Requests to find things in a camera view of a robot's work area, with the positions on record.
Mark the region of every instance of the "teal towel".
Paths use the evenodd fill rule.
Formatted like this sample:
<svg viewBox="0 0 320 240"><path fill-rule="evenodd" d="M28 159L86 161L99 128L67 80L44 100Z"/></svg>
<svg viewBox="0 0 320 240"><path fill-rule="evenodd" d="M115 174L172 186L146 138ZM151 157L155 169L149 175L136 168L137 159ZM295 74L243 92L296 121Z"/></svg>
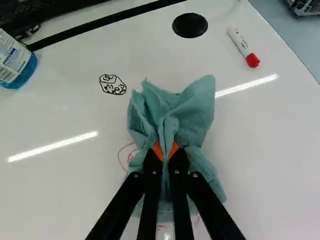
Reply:
<svg viewBox="0 0 320 240"><path fill-rule="evenodd" d="M226 195L217 177L215 167L206 159L200 148L214 120L215 78L206 75L190 84L181 93L159 89L145 79L141 93L132 91L127 112L127 127L139 148L128 165L128 173L140 171L149 148L160 142L163 152L162 189L158 208L158 221L173 219L169 189L168 154L173 141L184 148L190 161L190 171L203 174L221 202ZM196 208L189 199L190 213ZM135 210L139 216L141 200Z"/></svg>

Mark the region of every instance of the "plastic bottle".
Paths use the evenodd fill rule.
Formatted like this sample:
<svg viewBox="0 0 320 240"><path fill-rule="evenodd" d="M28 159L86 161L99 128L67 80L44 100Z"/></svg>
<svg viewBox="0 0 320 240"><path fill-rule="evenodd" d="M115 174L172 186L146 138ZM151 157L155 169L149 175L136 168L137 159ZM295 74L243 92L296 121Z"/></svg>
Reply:
<svg viewBox="0 0 320 240"><path fill-rule="evenodd" d="M36 66L35 54L0 28L0 87L20 88Z"/></svg>

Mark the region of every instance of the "black circle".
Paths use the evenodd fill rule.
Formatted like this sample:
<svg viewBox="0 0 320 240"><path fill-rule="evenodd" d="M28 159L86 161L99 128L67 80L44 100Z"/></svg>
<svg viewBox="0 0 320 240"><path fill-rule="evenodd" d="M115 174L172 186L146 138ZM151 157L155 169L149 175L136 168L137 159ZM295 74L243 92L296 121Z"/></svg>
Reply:
<svg viewBox="0 0 320 240"><path fill-rule="evenodd" d="M207 20L196 13L184 13L177 16L172 23L173 31L180 37L194 39L204 34L208 29Z"/></svg>

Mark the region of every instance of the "bottle label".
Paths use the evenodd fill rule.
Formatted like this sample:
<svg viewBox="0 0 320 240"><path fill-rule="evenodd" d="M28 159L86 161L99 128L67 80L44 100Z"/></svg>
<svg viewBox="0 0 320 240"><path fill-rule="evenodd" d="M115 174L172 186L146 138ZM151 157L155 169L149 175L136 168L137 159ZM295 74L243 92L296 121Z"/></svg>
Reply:
<svg viewBox="0 0 320 240"><path fill-rule="evenodd" d="M30 57L29 50L0 28L0 81L15 80Z"/></svg>

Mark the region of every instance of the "dry erase marker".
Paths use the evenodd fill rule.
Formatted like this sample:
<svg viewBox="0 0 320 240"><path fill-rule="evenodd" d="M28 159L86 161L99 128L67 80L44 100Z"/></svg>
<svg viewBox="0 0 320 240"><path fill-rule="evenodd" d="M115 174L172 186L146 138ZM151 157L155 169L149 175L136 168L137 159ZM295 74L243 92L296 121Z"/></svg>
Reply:
<svg viewBox="0 0 320 240"><path fill-rule="evenodd" d="M258 67L260 63L259 58L257 58L257 56L250 49L248 42L241 35L239 30L236 27L228 26L226 28L226 33L229 35L234 44L240 50L248 65L252 68Z"/></svg>

